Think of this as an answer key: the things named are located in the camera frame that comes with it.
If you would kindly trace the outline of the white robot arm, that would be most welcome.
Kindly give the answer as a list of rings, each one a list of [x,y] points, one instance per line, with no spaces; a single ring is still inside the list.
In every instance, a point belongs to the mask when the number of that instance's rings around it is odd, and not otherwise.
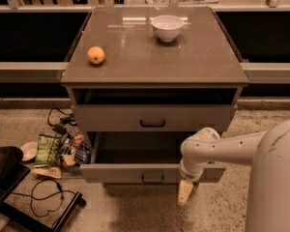
[[[290,232],[290,120],[225,139],[204,128],[183,141],[181,154],[179,204],[187,203],[208,162],[249,165],[246,232]]]

